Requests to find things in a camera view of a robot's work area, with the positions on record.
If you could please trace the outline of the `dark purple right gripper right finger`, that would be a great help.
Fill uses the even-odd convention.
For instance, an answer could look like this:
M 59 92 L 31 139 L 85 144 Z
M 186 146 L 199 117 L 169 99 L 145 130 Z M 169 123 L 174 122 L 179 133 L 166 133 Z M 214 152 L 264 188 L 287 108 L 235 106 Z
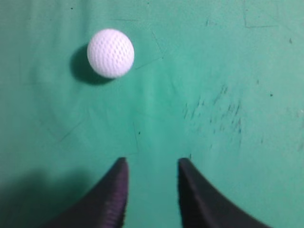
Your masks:
M 268 228 L 221 194 L 188 158 L 178 160 L 178 203 L 184 228 Z

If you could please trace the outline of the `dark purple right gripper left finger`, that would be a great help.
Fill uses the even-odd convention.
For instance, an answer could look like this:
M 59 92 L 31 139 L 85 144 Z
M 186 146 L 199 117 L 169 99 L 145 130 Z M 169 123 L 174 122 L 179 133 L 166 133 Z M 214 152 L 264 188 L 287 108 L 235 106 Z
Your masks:
M 115 161 L 104 177 L 76 204 L 45 224 L 46 228 L 122 228 L 128 202 L 126 158 Z

